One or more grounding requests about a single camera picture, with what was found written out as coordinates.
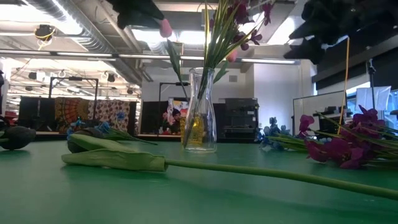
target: flower stem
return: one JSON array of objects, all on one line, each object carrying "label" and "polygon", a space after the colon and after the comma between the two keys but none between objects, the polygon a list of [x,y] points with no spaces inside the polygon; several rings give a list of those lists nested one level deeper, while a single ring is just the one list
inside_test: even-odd
[{"label": "flower stem", "polygon": [[261,175],[266,177],[276,177],[289,180],[297,180],[307,182],[310,184],[318,184],[336,189],[348,190],[351,192],[373,195],[377,197],[384,197],[391,200],[398,200],[398,190],[385,189],[382,187],[374,187],[364,184],[357,184],[343,180],[336,180],[326,177],[319,177],[315,175],[299,174],[295,172],[288,172],[274,169],[264,169],[255,167],[241,167],[229,166],[219,164],[204,164],[199,162],[175,161],[166,159],[166,164],[169,166],[188,167],[194,169],[216,170],[222,172],[233,172],[238,174]]}]

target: green tabletop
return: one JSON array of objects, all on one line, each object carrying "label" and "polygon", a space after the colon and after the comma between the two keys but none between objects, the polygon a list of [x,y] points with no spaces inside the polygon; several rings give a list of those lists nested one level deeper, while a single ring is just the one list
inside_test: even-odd
[{"label": "green tabletop", "polygon": [[[397,170],[343,170],[295,152],[218,144],[190,154],[177,142],[137,151],[169,159],[267,167],[398,190]],[[398,201],[293,180],[170,166],[166,173],[67,166],[65,141],[0,151],[0,223],[398,223]]]}]

